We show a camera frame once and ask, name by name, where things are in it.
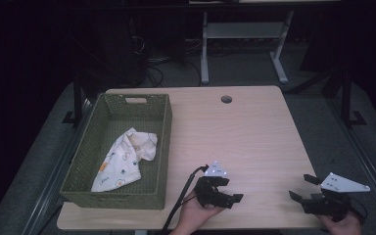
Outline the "green woven basket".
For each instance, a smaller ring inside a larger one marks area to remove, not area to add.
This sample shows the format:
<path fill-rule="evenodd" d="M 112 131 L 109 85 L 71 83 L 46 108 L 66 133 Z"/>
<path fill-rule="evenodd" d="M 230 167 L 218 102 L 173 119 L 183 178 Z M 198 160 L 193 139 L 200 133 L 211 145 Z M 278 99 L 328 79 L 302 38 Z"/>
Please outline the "green woven basket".
<path fill-rule="evenodd" d="M 165 207 L 172 110 L 166 94 L 102 94 L 98 97 L 72 158 L 60 194 L 82 208 L 161 210 Z M 142 179 L 120 189 L 92 192 L 92 182 L 108 148 L 127 127 L 159 136 L 158 155 L 140 166 Z"/>

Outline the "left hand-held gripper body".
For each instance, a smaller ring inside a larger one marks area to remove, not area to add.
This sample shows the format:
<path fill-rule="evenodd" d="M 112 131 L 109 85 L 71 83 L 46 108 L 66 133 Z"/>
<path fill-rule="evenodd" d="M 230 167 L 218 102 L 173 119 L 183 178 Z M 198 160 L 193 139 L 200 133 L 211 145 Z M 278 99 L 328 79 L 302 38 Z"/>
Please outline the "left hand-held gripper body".
<path fill-rule="evenodd" d="M 218 177 L 226 178 L 227 171 L 219 164 L 218 161 L 214 161 L 204 171 L 204 175 L 200 177 L 194 187 L 197 200 L 202 207 L 206 205 L 212 205 L 224 209 L 231 209 L 234 205 L 233 195 L 227 195 L 218 190 L 220 187 L 214 185 L 215 180 Z"/>

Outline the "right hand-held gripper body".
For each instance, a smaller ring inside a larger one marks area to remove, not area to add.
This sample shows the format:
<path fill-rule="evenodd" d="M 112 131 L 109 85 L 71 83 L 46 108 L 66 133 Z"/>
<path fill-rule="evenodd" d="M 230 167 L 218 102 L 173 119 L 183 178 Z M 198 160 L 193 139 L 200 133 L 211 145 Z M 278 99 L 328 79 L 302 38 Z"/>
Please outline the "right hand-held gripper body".
<path fill-rule="evenodd" d="M 360 184 L 343 176 L 330 172 L 318 186 L 320 193 L 311 194 L 309 199 L 304 199 L 301 206 L 305 213 L 329 215 L 334 222 L 344 219 L 349 212 L 358 216 L 361 222 L 368 217 L 368 212 L 363 204 L 360 204 L 363 212 L 358 211 L 352 205 L 353 197 L 350 193 L 365 193 L 370 187 Z"/>

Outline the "white metal desk frame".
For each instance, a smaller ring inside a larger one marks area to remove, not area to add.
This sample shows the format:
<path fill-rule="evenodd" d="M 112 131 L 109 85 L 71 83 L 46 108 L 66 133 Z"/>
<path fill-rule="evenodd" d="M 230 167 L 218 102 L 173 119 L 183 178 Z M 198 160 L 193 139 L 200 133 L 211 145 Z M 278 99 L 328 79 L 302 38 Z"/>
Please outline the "white metal desk frame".
<path fill-rule="evenodd" d="M 277 39 L 277 47 L 269 53 L 278 80 L 281 84 L 287 84 L 289 79 L 284 72 L 280 56 L 286 41 L 293 11 L 286 14 L 283 22 L 263 23 L 210 23 L 208 13 L 203 13 L 202 25 L 202 51 L 201 51 L 201 82 L 208 84 L 209 63 L 208 63 L 208 42 L 210 39 Z"/>

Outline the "white printed cloth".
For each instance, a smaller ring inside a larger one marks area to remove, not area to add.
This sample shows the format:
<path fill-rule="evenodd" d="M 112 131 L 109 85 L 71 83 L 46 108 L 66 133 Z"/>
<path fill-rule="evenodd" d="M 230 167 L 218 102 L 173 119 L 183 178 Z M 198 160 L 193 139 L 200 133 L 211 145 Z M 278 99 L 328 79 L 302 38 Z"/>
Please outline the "white printed cloth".
<path fill-rule="evenodd" d="M 112 145 L 93 181 L 92 192 L 108 192 L 141 179 L 139 163 L 151 162 L 157 153 L 156 133 L 130 128 Z"/>

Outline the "person's right hand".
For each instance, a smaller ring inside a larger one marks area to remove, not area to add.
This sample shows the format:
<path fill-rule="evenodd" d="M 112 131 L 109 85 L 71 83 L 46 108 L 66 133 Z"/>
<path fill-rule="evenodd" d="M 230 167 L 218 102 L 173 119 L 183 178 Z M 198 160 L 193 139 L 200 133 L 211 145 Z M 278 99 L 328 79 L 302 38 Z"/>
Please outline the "person's right hand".
<path fill-rule="evenodd" d="M 331 235 L 361 235 L 361 224 L 358 216 L 349 212 L 341 221 L 334 222 L 327 215 L 317 214 L 316 217 L 323 223 Z"/>

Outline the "aluminium floor rail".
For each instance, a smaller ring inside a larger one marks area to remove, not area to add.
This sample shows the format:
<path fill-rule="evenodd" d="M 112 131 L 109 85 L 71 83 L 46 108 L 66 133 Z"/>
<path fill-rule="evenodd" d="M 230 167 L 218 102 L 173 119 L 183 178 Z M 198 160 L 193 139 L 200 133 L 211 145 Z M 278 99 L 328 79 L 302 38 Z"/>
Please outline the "aluminium floor rail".
<path fill-rule="evenodd" d="M 369 159 L 367 152 L 361 146 L 353 128 L 350 125 L 345 124 L 345 122 L 341 119 L 340 109 L 339 106 L 330 99 L 326 100 L 326 103 L 334 116 L 335 120 L 339 124 L 342 132 L 346 135 L 347 139 L 351 143 L 353 150 L 355 151 L 358 160 L 360 161 L 361 167 L 365 172 L 366 177 L 370 182 L 371 188 L 375 191 L 376 194 L 376 167 Z"/>
<path fill-rule="evenodd" d="M 57 202 L 59 198 L 59 190 L 66 176 L 67 170 L 70 167 L 70 162 L 76 151 L 76 148 L 81 138 L 84 125 L 88 120 L 88 113 L 92 109 L 90 101 L 85 98 L 83 103 L 79 106 L 82 111 L 82 118 L 75 124 L 67 137 L 67 143 L 63 148 L 61 154 L 58 156 L 55 166 L 51 171 L 47 182 L 38 196 L 31 215 L 23 229 L 22 235 L 39 235 L 47 222 L 45 214 L 48 209 Z"/>

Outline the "person's left hand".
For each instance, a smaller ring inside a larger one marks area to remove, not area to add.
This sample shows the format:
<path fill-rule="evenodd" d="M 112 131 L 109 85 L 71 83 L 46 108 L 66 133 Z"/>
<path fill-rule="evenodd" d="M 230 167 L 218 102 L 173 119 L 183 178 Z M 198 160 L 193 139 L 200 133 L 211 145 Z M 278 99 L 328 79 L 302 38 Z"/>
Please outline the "person's left hand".
<path fill-rule="evenodd" d="M 224 211 L 224 208 L 206 206 L 197 200 L 196 193 L 191 191 L 183 200 L 178 222 L 169 235 L 192 235 L 210 218 Z"/>

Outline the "black metal stand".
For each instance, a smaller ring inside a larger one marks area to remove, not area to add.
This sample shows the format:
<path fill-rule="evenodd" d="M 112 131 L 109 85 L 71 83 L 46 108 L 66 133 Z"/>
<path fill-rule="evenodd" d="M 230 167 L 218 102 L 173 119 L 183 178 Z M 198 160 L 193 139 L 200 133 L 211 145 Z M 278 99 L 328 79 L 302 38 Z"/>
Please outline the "black metal stand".
<path fill-rule="evenodd" d="M 352 128 L 354 125 L 366 125 L 366 121 L 361 113 L 351 110 L 352 78 L 347 70 L 341 71 L 341 82 L 341 121 L 346 128 Z"/>
<path fill-rule="evenodd" d="M 73 127 L 78 127 L 83 120 L 85 94 L 83 90 L 83 72 L 77 71 L 73 77 L 72 83 L 73 91 L 73 110 L 68 111 L 64 118 L 63 123 L 71 124 Z"/>

